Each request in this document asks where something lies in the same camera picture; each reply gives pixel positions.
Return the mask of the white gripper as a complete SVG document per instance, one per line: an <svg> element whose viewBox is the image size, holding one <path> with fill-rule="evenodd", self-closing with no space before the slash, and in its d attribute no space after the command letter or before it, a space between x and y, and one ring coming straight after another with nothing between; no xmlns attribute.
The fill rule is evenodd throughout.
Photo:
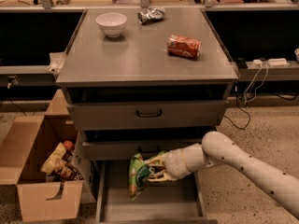
<svg viewBox="0 0 299 224"><path fill-rule="evenodd" d="M165 170L151 173L146 180L148 182L165 182L183 179L191 173L183 155L183 149L169 151L166 155L155 156L145 160L148 166L164 166Z"/></svg>

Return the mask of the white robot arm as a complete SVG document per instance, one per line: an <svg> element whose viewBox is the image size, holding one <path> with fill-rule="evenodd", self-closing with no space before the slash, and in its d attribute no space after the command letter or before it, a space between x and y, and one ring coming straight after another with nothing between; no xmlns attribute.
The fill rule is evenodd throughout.
<svg viewBox="0 0 299 224"><path fill-rule="evenodd" d="M148 182L176 181L203 169L229 165L299 218L299 179L254 158L223 133L208 132L200 144L170 150L147 164L158 168Z"/></svg>

